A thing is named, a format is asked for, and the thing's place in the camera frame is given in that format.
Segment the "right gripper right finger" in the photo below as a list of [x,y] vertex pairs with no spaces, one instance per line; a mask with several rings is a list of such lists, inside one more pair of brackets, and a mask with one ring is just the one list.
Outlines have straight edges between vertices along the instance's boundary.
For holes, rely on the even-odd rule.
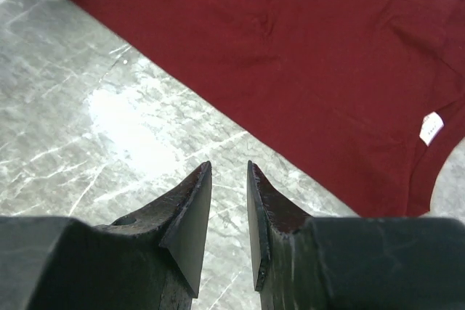
[[247,168],[254,289],[263,309],[462,309],[464,225],[314,217]]

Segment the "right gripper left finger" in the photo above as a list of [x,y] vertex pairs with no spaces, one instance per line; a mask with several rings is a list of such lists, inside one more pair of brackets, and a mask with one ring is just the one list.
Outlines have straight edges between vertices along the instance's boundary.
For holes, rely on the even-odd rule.
[[3,309],[189,309],[198,297],[211,164],[109,225],[1,217]]

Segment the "dark red t shirt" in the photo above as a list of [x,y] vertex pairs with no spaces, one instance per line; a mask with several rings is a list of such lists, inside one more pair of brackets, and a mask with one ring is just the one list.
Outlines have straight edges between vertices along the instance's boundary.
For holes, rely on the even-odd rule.
[[71,0],[364,217],[464,138],[464,0]]

